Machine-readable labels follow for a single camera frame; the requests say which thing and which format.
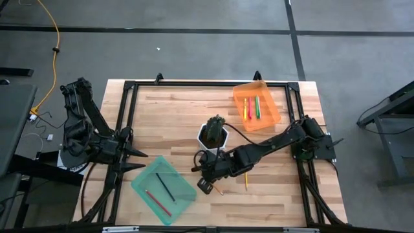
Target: yellow marker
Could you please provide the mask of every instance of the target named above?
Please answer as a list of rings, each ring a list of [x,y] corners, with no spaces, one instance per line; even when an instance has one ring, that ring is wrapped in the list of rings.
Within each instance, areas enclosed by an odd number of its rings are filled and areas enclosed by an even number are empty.
[[[245,98],[245,120],[247,120],[247,99]]]
[[[245,183],[246,183],[246,191],[247,191],[247,186],[248,186],[248,181],[247,181],[247,172],[245,173]]]

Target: yellow extension cord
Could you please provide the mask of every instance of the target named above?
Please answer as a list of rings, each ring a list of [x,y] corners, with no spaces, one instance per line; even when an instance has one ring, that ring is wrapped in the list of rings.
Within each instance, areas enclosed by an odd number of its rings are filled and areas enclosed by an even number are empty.
[[[52,20],[54,28],[56,29],[56,33],[58,34],[58,42],[56,43],[56,47],[57,49],[59,49],[59,44],[60,44],[60,33],[59,33],[59,28],[52,16],[52,14],[50,14],[50,12],[47,10],[47,8],[45,7],[45,5],[38,0],[38,3],[41,5],[41,7],[43,7],[43,9],[46,11],[46,13],[49,15],[50,20]],[[32,114],[37,114],[38,113],[38,109],[40,107],[41,104],[44,103],[44,101],[49,97],[49,95],[51,94],[51,92],[53,91],[55,85],[56,85],[56,56],[58,55],[58,52],[54,50],[54,54],[53,54],[53,63],[52,63],[52,67],[53,67],[53,85],[50,88],[49,92],[46,94],[46,96],[40,101],[40,103],[38,103],[36,106],[32,107],[32,109],[30,110],[30,112]]]

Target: potted plant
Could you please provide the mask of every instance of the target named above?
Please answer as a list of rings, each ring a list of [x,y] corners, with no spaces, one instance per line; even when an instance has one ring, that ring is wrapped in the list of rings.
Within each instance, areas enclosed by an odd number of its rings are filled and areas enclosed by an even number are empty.
[[[219,115],[211,117],[207,124],[202,124],[197,140],[200,148],[205,151],[210,151],[217,154],[219,151],[226,149],[228,139],[228,131],[223,128],[225,119]]]

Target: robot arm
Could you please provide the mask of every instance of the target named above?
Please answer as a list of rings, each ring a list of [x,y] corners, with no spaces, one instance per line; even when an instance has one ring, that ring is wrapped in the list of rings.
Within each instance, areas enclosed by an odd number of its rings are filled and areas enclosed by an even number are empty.
[[[132,148],[131,128],[126,127],[120,132],[109,128],[92,99],[90,82],[79,78],[76,82],[62,85],[60,90],[65,97],[67,110],[61,151],[65,166],[72,168],[85,162],[115,164],[119,162],[122,152],[147,157]]]
[[[195,165],[191,170],[201,171],[202,178],[197,186],[205,194],[209,194],[213,188],[211,184],[215,181],[248,172],[261,158],[281,148],[293,145],[293,150],[300,151],[302,159],[311,159],[315,152],[334,153],[331,149],[334,144],[314,118],[305,116],[291,123],[281,134],[258,144],[250,143],[222,152],[217,159],[215,154],[204,151],[199,160],[201,165]]]

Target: white pot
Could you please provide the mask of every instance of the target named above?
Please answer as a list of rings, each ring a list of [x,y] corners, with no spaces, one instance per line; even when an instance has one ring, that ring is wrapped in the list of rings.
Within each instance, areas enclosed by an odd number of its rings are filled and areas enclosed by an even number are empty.
[[[200,135],[201,135],[201,131],[204,127],[206,127],[207,124],[202,124],[200,127],[200,131],[199,134],[197,135],[197,140],[199,141],[200,144],[200,149],[201,150],[205,150],[205,151],[210,151],[213,154],[217,154],[217,148],[212,148],[212,149],[208,149],[200,140]],[[226,138],[224,139],[224,143],[223,145],[219,148],[219,150],[225,150],[226,149],[226,143],[227,143],[227,139],[228,139],[228,131],[223,127],[223,130],[226,132]]]

